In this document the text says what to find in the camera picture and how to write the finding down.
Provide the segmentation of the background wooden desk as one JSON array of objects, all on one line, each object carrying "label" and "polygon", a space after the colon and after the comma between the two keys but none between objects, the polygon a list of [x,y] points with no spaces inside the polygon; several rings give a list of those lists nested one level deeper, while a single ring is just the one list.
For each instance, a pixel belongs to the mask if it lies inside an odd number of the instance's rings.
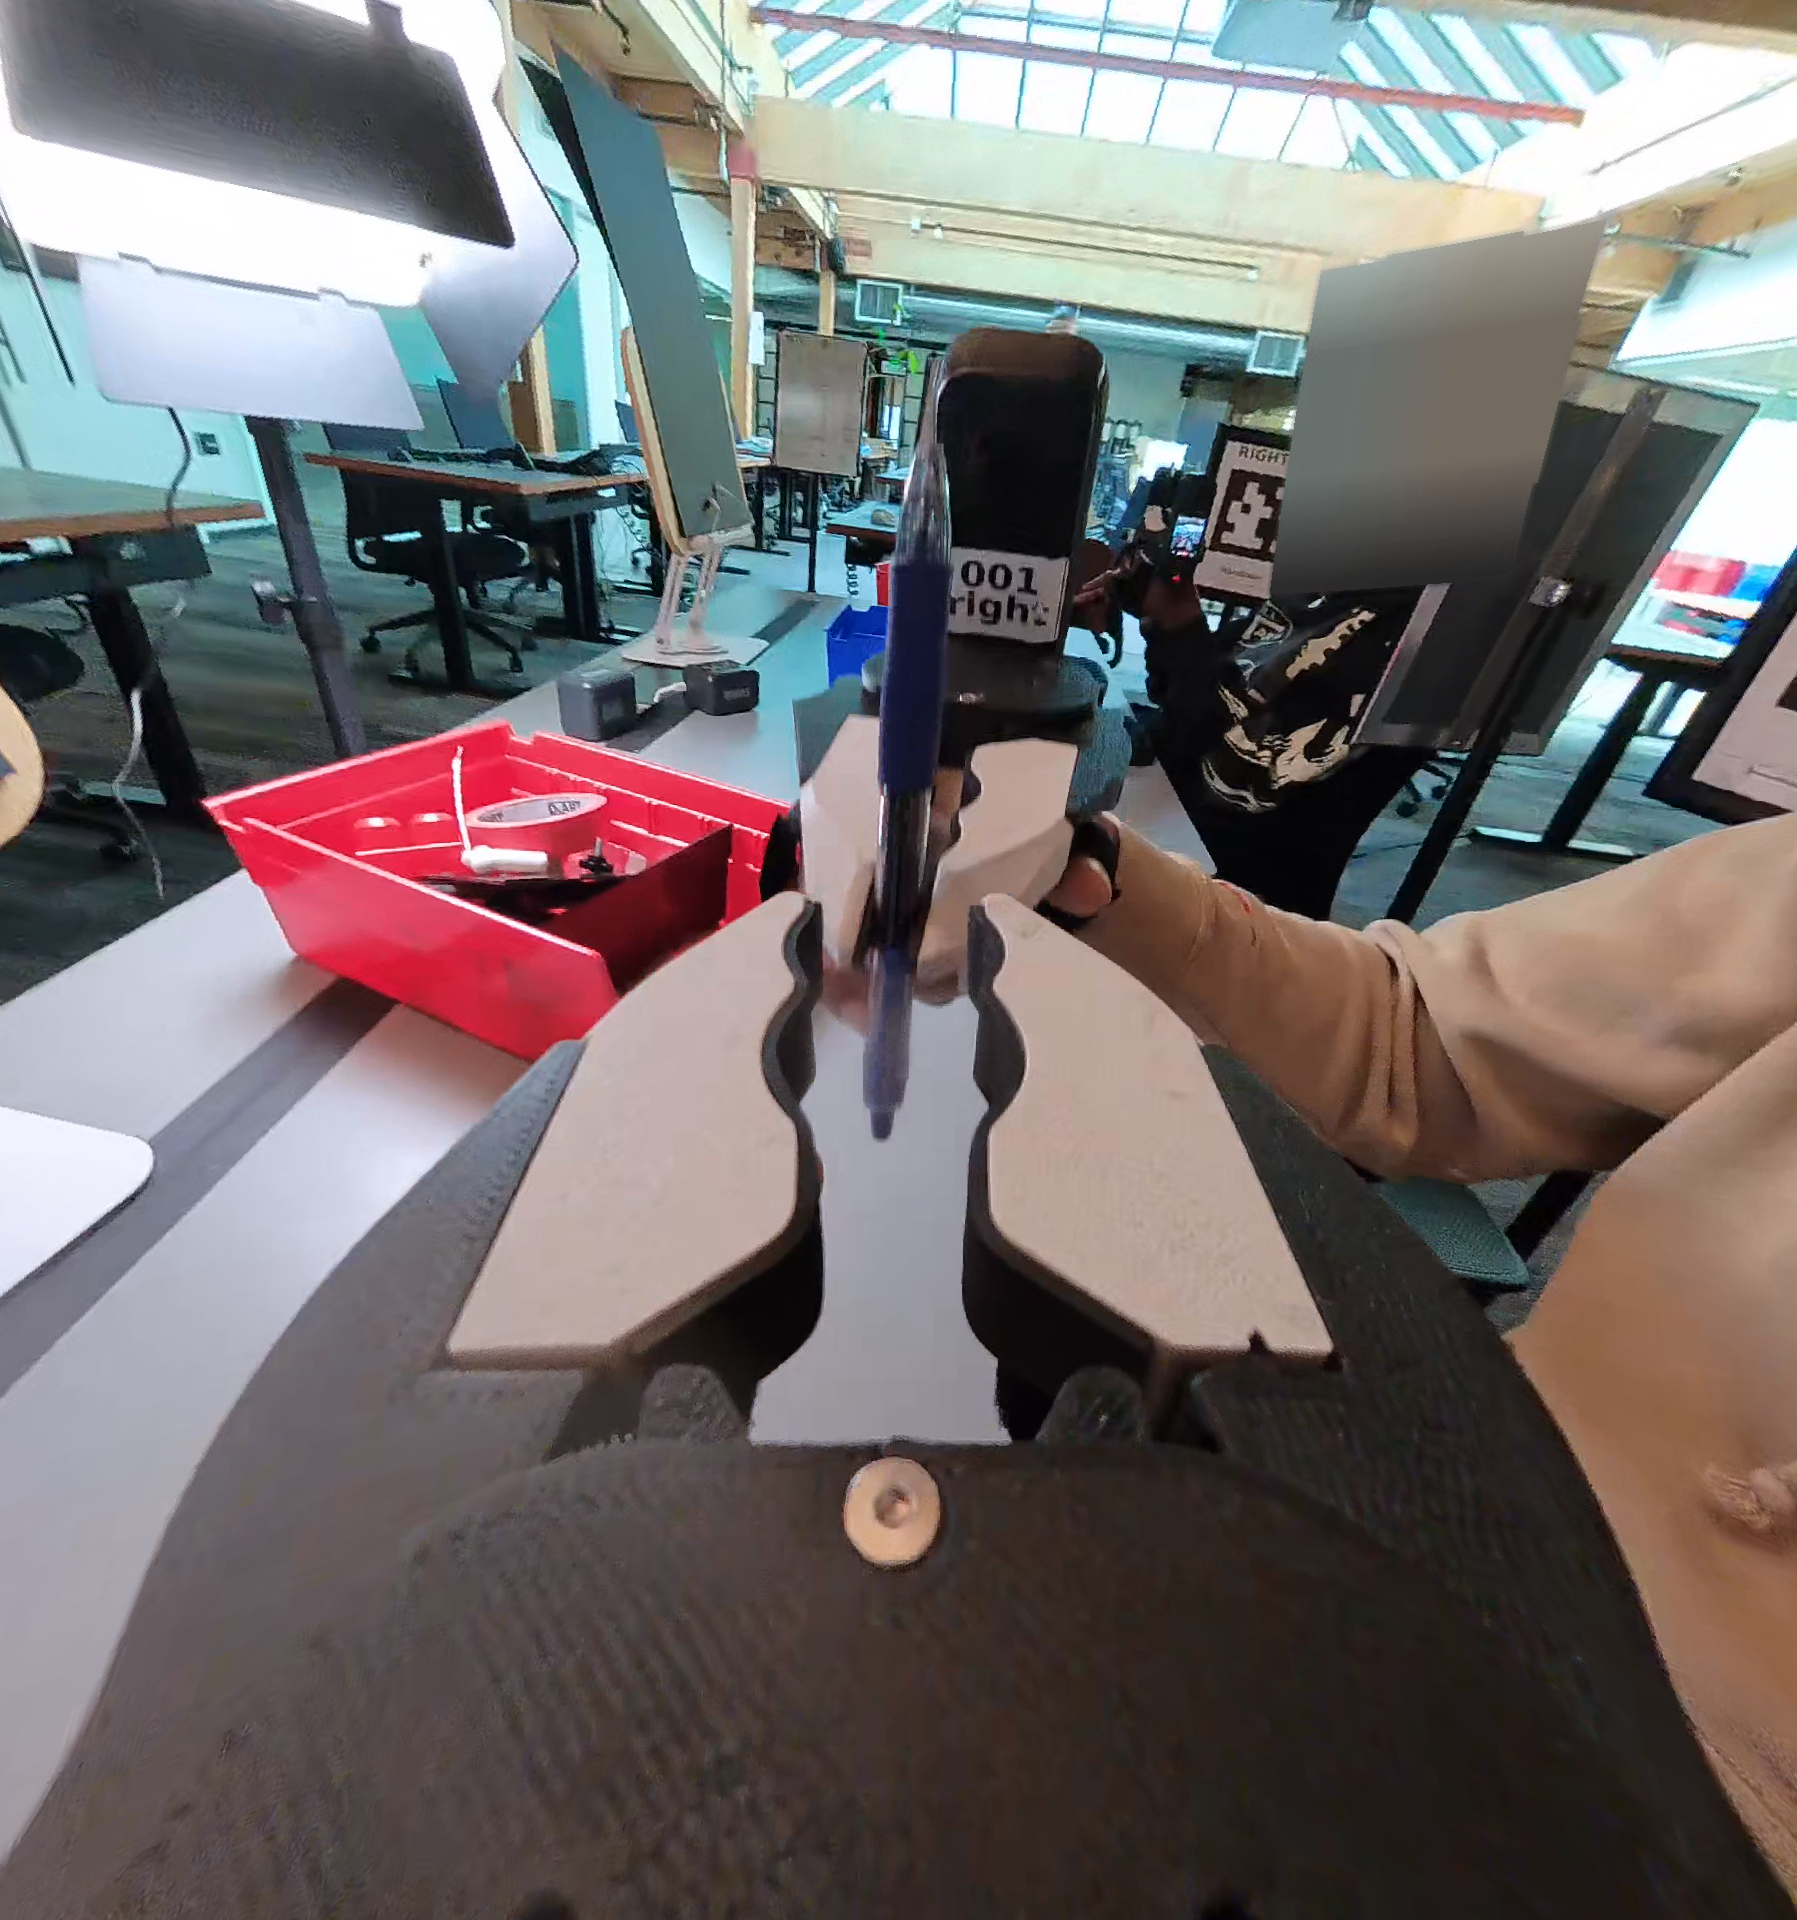
[{"label": "background wooden desk", "polygon": [[[604,641],[612,625],[600,612],[598,572],[592,551],[591,520],[612,507],[626,507],[633,489],[646,483],[637,467],[622,471],[572,471],[568,467],[518,466],[512,460],[480,460],[464,455],[435,458],[413,449],[423,466],[392,466],[380,458],[309,452],[312,467],[331,467],[336,474],[382,478],[411,493],[429,493],[447,507],[447,520],[458,526],[458,504],[476,508],[486,526],[528,545],[533,554],[543,547],[555,560],[564,591],[564,634],[581,641]],[[422,644],[413,640],[401,667],[390,678],[431,691],[479,693],[500,700],[526,690],[523,675],[514,678],[500,653],[484,640],[468,636],[459,624],[459,602],[451,588],[449,557],[440,557],[440,581],[431,596],[440,649],[440,667],[422,663]]]},{"label": "background wooden desk", "polygon": [[[213,572],[204,531],[262,521],[253,499],[0,467],[0,612],[49,602],[85,611],[151,780],[127,784],[125,801],[181,826],[208,826],[208,787],[135,588],[204,581]],[[31,630],[0,624],[0,678],[19,702],[42,696],[27,685],[43,670],[27,656],[34,640]]]}]

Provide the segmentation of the black office chair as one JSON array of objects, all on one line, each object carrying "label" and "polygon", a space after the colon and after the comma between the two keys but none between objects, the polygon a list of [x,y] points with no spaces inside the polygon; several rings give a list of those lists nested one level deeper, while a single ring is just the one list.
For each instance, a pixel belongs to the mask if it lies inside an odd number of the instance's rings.
[{"label": "black office chair", "polygon": [[[332,455],[380,458],[392,466],[423,466],[416,458],[409,435],[398,427],[327,424]],[[459,624],[468,636],[484,640],[503,654],[514,678],[523,670],[523,653],[536,641],[509,636],[484,609],[494,584],[520,584],[535,578],[535,554],[483,520],[466,503],[458,504],[458,526],[447,507],[429,493],[401,489],[382,478],[339,471],[346,508],[346,548],[360,572],[398,576],[429,588],[433,600],[440,581],[440,557],[451,562],[451,588],[459,602]],[[435,625],[431,612],[404,612],[369,624],[358,641],[361,654],[380,654],[387,634]]]}]

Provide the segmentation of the studio light panel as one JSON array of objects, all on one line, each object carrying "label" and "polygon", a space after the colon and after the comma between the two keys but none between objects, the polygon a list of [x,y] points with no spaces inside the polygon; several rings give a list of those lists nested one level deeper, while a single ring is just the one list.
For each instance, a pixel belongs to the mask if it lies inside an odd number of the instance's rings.
[{"label": "studio light panel", "polygon": [[411,430],[417,311],[497,396],[576,269],[492,4],[0,2],[0,209],[106,398]]}]

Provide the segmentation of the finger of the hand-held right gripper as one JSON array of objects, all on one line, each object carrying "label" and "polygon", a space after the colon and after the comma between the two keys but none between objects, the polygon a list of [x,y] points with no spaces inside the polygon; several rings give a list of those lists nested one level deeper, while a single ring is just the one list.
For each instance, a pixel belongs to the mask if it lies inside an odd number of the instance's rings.
[{"label": "finger of the hand-held right gripper", "polygon": [[841,723],[801,787],[803,885],[820,913],[830,963],[859,963],[878,865],[878,721]]},{"label": "finger of the hand-held right gripper", "polygon": [[1072,854],[1077,763],[1075,744],[1033,737],[983,744],[966,765],[936,773],[913,955],[919,998],[964,991],[975,905],[992,895],[1039,905],[1058,885]]}]

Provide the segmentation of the red plastic bin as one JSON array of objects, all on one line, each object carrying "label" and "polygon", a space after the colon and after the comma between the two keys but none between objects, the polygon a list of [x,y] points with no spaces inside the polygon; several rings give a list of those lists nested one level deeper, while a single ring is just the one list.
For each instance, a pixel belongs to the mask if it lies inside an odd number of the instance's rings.
[{"label": "red plastic bin", "polygon": [[[468,841],[469,807],[548,791],[607,795],[578,846]],[[208,807],[299,958],[523,1059],[623,1000],[602,960],[560,935],[568,905],[715,826],[734,837],[723,924],[796,877],[790,803],[506,721]]]}]

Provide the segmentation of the person's right forearm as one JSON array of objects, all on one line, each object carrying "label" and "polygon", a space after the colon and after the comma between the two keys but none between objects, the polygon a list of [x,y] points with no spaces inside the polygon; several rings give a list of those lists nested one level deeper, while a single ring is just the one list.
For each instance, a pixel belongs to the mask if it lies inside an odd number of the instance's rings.
[{"label": "person's right forearm", "polygon": [[1797,1053],[1797,812],[1424,930],[1306,921],[1103,830],[1081,939],[1378,1173],[1608,1170]]}]

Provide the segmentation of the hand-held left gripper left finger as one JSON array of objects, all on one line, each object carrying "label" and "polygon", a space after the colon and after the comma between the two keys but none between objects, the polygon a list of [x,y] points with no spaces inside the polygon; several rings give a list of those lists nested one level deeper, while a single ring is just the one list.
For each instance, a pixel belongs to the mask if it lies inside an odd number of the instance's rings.
[{"label": "hand-held left gripper left finger", "polygon": [[817,903],[779,894],[598,1023],[458,1313],[456,1365],[644,1354],[796,1250],[818,1194],[820,947]]}]

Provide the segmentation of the black panel on tripod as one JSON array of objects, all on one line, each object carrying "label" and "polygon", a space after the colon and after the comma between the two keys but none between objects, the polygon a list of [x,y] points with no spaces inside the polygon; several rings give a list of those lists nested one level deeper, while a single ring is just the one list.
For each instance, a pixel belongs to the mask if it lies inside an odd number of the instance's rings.
[{"label": "black panel on tripod", "polygon": [[1514,562],[1424,591],[1357,731],[1462,753],[1390,921],[1415,918],[1500,757],[1549,741],[1755,413],[1749,396],[1569,370]]}]

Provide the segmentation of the black plate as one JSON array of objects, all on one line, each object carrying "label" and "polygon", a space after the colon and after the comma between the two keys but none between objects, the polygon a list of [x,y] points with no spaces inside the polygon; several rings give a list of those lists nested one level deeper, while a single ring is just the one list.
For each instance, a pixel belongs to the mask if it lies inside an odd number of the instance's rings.
[{"label": "black plate", "polygon": [[597,954],[619,996],[725,921],[731,829],[715,826],[568,905],[557,930]]}]

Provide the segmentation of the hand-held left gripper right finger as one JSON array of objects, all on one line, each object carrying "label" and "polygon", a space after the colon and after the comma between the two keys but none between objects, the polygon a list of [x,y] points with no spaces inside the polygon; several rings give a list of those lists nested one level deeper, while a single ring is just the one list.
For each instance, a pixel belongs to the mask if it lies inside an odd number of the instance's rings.
[{"label": "hand-held left gripper right finger", "polygon": [[966,1220],[986,1253],[1151,1365],[1334,1343],[1199,1038],[1133,974],[1006,895],[969,913]]}]

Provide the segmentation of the person's beige hoodie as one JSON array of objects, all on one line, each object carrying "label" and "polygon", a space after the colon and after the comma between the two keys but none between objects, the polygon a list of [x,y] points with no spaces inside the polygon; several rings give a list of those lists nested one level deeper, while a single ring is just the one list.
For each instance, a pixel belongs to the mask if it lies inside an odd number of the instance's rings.
[{"label": "person's beige hoodie", "polygon": [[1607,1178],[1513,1346],[1797,1905],[1797,1025]]}]

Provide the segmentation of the red tape roll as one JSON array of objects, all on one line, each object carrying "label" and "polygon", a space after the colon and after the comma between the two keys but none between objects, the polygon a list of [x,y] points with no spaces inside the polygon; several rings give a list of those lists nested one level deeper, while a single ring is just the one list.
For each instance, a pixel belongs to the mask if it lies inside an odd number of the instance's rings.
[{"label": "red tape roll", "polygon": [[578,846],[604,810],[607,795],[598,791],[550,791],[469,807],[464,829],[474,848],[548,852]]}]

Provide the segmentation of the easel whiteboard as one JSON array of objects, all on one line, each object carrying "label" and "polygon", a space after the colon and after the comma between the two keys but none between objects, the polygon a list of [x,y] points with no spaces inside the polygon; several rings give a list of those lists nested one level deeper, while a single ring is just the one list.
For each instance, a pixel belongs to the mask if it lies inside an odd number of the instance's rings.
[{"label": "easel whiteboard", "polygon": [[860,339],[796,327],[775,334],[773,467],[820,478],[859,475],[866,356]]}]

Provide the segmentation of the dark pen with clip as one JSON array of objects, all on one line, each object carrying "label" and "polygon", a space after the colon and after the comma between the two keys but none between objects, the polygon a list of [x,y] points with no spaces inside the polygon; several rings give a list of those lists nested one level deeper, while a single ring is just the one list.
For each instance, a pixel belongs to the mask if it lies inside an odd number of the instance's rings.
[{"label": "dark pen with clip", "polygon": [[936,436],[922,436],[889,560],[885,678],[876,737],[876,852],[863,923],[866,1031],[863,1103],[871,1136],[891,1136],[910,1077],[913,978],[929,921],[932,806],[947,700],[951,512]]}]

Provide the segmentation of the grey upright panel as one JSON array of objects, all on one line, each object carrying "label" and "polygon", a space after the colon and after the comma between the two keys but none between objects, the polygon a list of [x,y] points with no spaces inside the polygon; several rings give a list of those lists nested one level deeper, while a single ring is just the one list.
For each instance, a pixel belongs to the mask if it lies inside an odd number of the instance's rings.
[{"label": "grey upright panel", "polygon": [[666,149],[576,60],[560,55],[557,72],[560,139],[612,253],[644,372],[646,460],[667,474],[686,540],[741,538],[752,516],[737,438]]}]

